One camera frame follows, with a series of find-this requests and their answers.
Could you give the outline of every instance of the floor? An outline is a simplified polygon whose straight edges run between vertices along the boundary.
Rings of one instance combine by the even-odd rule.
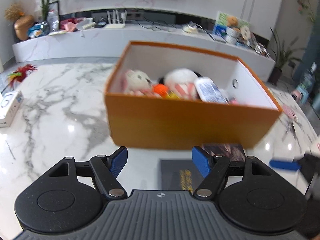
[[[3,73],[0,73],[0,91],[2,94],[5,94],[12,90],[8,86],[8,74],[10,72],[17,70],[20,66],[25,66],[26,64],[31,64],[33,66],[37,65],[47,65],[47,64],[68,64],[68,63],[115,63],[118,60],[116,57],[78,57],[78,58],[57,58],[57,59],[45,59],[45,60],[37,60],[37,61],[28,61],[28,62],[20,62],[15,63]],[[268,87],[277,88],[279,90],[291,93],[294,90],[295,86],[293,82],[286,77],[282,77],[277,86],[274,86],[270,83],[266,83]],[[317,113],[311,106],[310,102],[300,106],[308,120],[310,121],[313,129],[317,133],[320,134],[320,113]]]

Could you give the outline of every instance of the small white box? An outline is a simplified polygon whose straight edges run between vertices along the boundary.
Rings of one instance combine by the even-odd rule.
[[[10,127],[23,100],[21,91],[6,93],[0,104],[0,127]]]

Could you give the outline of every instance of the framed picture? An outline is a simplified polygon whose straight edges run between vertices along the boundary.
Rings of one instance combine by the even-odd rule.
[[[47,21],[49,22],[51,32],[55,32],[60,29],[59,1],[49,4]]]

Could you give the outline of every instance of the orange box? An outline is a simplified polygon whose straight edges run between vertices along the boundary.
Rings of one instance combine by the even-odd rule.
[[[150,98],[122,93],[128,69],[157,80],[176,68],[210,77],[240,105],[200,100]],[[160,42],[132,41],[105,88],[111,137],[117,145],[191,149],[202,143],[241,143],[254,147],[282,109],[257,75],[238,57],[211,50]]]

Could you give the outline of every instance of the plush toy ear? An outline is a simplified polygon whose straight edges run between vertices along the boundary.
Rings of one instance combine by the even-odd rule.
[[[125,73],[127,77],[132,77],[133,74],[134,74],[134,71],[132,69],[127,70]]]

